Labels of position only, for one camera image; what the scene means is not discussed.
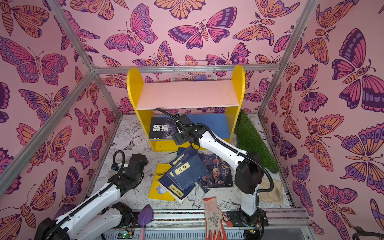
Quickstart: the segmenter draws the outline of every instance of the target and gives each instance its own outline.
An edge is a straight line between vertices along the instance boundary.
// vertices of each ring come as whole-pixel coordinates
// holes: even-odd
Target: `pink wall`
[[[229,0],[221,0],[219,5],[217,1],[202,0],[199,1],[201,6],[196,5],[195,10],[190,11],[189,14],[183,18],[183,15],[177,15],[177,13],[174,14],[176,17],[172,16],[170,11],[164,9],[162,5],[158,7],[156,5],[157,2],[161,1],[120,1],[120,6],[112,2],[113,14],[103,15],[99,10],[96,12],[92,11],[94,13],[91,13],[89,10],[90,5],[82,4],[77,6],[71,4],[69,0],[62,1],[62,3],[65,3],[63,9],[67,11],[68,18],[71,21],[75,20],[80,28],[90,32],[86,34],[85,37],[80,33],[79,36],[87,41],[84,43],[86,44],[85,47],[92,57],[94,64],[100,67],[156,66],[157,64],[161,66],[172,66],[173,61],[184,61],[186,58],[206,60],[208,55],[220,57],[222,60],[219,59],[219,62],[222,62],[222,64],[256,64],[268,63],[273,60],[277,61],[281,57],[281,54],[283,54],[288,42],[290,32],[287,31],[292,31],[291,25],[296,24],[296,20],[305,4],[305,1],[287,0],[284,1],[284,4],[287,12],[289,12],[288,14],[268,14],[264,13],[265,10],[262,7],[258,8],[255,2],[250,0],[237,1],[236,3]],[[226,14],[232,21],[223,22],[219,27],[212,27],[213,21],[210,22],[211,24],[208,24],[209,19],[223,9],[226,9]],[[138,11],[143,11],[142,14],[145,15],[144,18],[148,19],[148,25],[145,19],[143,22],[140,22],[140,18],[137,16]],[[220,36],[223,35],[224,37],[217,37],[216,43],[212,40],[213,35],[208,35],[208,41],[201,38],[201,40],[196,39],[192,41],[194,44],[188,44],[190,39],[195,39],[195,37],[193,37],[195,34],[196,38],[199,34],[202,34],[202,36],[205,35],[205,33],[203,33],[204,31],[198,29],[199,24],[195,24],[196,22],[202,22],[204,19],[206,20],[203,21],[204,26],[202,27],[208,29],[219,28],[216,34]],[[187,28],[172,30],[178,26],[186,25],[194,27],[189,28],[190,32]],[[132,32],[130,34],[133,34],[136,38],[129,37],[127,27],[129,31],[132,30],[135,32],[135,34]],[[252,28],[250,31],[253,34],[250,37],[243,36],[243,33],[246,32],[243,30],[247,28]],[[181,40],[176,36],[175,31],[183,31],[190,36],[190,38],[184,43],[180,43]],[[241,47],[242,45],[237,46],[239,43],[242,43],[245,47]],[[136,48],[129,48],[129,44],[136,46]],[[259,61],[256,60],[257,55],[260,55]],[[217,59],[215,56],[209,56],[209,59]],[[152,57],[160,60],[156,63]],[[255,93],[256,91],[253,89],[255,87],[256,90],[259,90],[258,85],[260,80],[262,78],[268,78],[268,81],[270,81],[272,74],[273,72],[269,74],[269,71],[263,74],[254,73],[253,77],[249,80],[252,86],[246,90],[246,93]],[[231,75],[231,72],[225,75],[218,73],[218,79],[230,79]],[[163,82],[172,77],[171,74],[166,73],[149,73],[142,74],[142,76],[143,79],[148,76],[154,82]],[[101,78],[106,79],[104,82],[109,85],[108,90],[111,92],[112,97],[115,102],[121,105],[121,99],[128,97],[125,90],[124,76],[120,74],[110,74],[110,76],[106,76],[106,74],[103,74]],[[257,110],[255,109],[261,103],[262,95],[259,94],[256,96],[256,94],[257,93],[248,96],[248,98],[245,99],[246,101],[244,101],[244,108],[249,109],[251,112],[256,112]],[[179,109],[174,110],[174,112],[184,113],[189,110],[191,110],[192,113],[202,112],[198,109]],[[208,109],[208,111],[217,112],[221,110]]]
[[[353,1],[346,2],[353,6]],[[320,11],[331,12],[336,4],[320,0]],[[319,239],[351,239],[355,226],[384,232],[384,49],[378,47],[384,37],[384,14],[378,13],[382,6],[359,1],[349,12],[341,10],[339,21],[330,22],[331,14],[322,26],[315,10],[302,53],[292,57],[300,71],[288,82],[282,77],[272,100],[277,112],[267,107],[265,113],[280,163],[289,170],[285,173],[293,196],[298,206],[306,207],[316,232],[323,234]],[[326,35],[319,36],[324,29]],[[310,47],[313,54],[305,49],[307,42],[319,42]],[[359,80],[343,84],[356,71]],[[375,216],[381,217],[380,225]]]
[[[2,9],[11,11],[11,14],[7,16],[12,17],[13,30],[11,31],[12,28],[9,24],[5,27],[3,24],[0,26],[0,53],[2,55],[2,60],[0,60],[2,73],[0,127],[3,136],[0,139],[0,174],[44,123],[42,121],[46,120],[44,114],[50,115],[53,112],[54,109],[49,104],[50,100],[54,101],[56,109],[64,97],[71,94],[77,83],[76,69],[78,78],[79,72],[86,74],[81,60],[75,61],[73,51],[61,50],[62,33],[52,12],[43,5],[42,1],[6,2],[3,1],[0,4]],[[17,22],[18,12],[37,13],[36,19],[26,17],[26,15],[21,16],[24,21],[31,24],[31,27],[27,28],[30,30],[27,30],[29,33],[20,26],[23,25],[23,22],[20,24]],[[38,20],[42,25],[32,24],[32,20]],[[32,28],[36,29],[36,34],[32,32]],[[40,56],[39,61],[35,60],[35,53]],[[14,64],[10,64],[16,58],[22,62],[16,61]],[[37,65],[42,67],[41,76],[39,76]],[[50,74],[56,74],[58,82],[47,83],[44,75]],[[31,77],[36,75],[38,76],[37,81],[37,78],[32,79]],[[81,100],[75,102],[68,115],[60,121],[45,141],[44,146],[39,149],[39,153],[36,153],[33,163],[30,162],[26,165],[6,194],[0,198],[0,222],[2,223],[0,239],[8,239],[9,234],[12,235],[11,239],[33,238],[36,226],[42,220],[47,217],[54,218],[59,209],[68,209],[68,207],[79,204],[89,184],[88,173],[90,174],[92,170],[96,169],[100,158],[83,162],[86,166],[84,168],[82,162],[79,161],[79,156],[71,158],[71,151],[74,149],[73,155],[75,155],[78,147],[85,147],[88,152],[85,144],[92,146],[90,144],[93,144],[95,139],[100,136],[102,141],[95,148],[99,149],[99,154],[101,154],[106,147],[104,128],[107,132],[111,131],[114,124],[113,122],[108,124],[102,114],[102,109],[108,108],[102,94],[97,94],[98,109],[94,106],[91,96],[91,93],[89,97],[85,93]],[[83,113],[86,108],[88,114],[92,110],[93,116],[99,114],[94,131],[91,130],[84,135],[82,127],[79,126],[75,108]],[[36,111],[41,113],[42,119],[39,119]],[[73,182],[68,186],[73,186],[73,188],[65,189],[66,182],[69,183],[70,180]],[[42,193],[41,187],[47,187],[49,191],[46,190],[45,193]],[[62,199],[66,197],[74,198],[70,198],[68,203],[64,204],[65,200],[62,202]]]

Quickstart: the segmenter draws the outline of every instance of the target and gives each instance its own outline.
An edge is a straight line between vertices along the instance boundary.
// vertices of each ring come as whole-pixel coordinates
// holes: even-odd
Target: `purple trowel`
[[[147,204],[140,212],[139,217],[137,218],[137,222],[141,226],[139,240],[144,240],[144,229],[145,225],[150,223],[153,218],[153,210],[152,207]]]

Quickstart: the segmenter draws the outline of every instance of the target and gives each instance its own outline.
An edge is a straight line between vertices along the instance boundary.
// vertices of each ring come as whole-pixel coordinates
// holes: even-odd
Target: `butterfly wallpaper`
[[[264,113],[295,203],[318,239],[350,240],[356,226],[384,231],[384,71],[377,67],[384,31],[372,30],[383,21],[381,7],[320,0],[271,98],[276,107]],[[260,96],[262,89],[255,88]],[[284,141],[295,157],[285,155]]]
[[[98,67],[279,63],[306,3],[58,2]],[[355,226],[384,230],[382,8],[376,1],[319,0],[270,99],[276,73],[245,72],[242,109],[256,113],[268,101],[263,123],[271,148],[318,239],[350,240]],[[0,174],[87,73],[46,1],[7,0],[1,11],[0,126],[7,138],[0,139]],[[134,114],[127,74],[99,77],[120,113]],[[171,77],[142,73],[146,84]],[[167,111],[223,113],[225,106]],[[116,122],[99,86],[88,84],[0,198],[0,239],[5,232],[29,239],[43,219],[79,204]]]

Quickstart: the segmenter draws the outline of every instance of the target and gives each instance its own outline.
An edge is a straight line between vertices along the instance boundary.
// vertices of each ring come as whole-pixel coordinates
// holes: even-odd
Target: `trowel handle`
[[[144,229],[145,228],[141,228],[140,230],[139,240],[144,240]]]

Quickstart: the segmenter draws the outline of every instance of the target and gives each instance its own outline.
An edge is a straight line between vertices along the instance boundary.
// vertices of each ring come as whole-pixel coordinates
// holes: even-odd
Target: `yellow book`
[[[159,163],[157,164],[156,173],[153,178],[151,190],[149,191],[149,199],[157,199],[157,200],[164,200],[164,201],[175,201],[175,198],[167,192],[167,189],[165,187],[162,187],[160,183],[157,181],[161,176],[163,176],[169,169],[171,168],[171,165]]]

